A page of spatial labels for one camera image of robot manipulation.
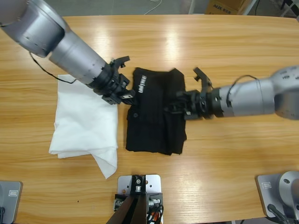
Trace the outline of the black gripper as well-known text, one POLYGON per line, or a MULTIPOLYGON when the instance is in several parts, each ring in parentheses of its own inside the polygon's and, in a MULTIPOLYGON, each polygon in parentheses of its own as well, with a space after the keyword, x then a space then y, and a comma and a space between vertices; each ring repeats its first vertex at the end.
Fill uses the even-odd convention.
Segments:
POLYGON ((88 84, 94 93, 102 96, 102 99, 110 105, 124 103, 134 104, 134 90, 128 90, 129 80, 118 69, 125 67, 125 63, 106 64, 101 73, 88 84))
POLYGON ((177 101, 169 103, 164 111, 170 114, 183 114, 185 120, 211 119, 224 117, 221 108, 220 90, 180 91, 177 101))

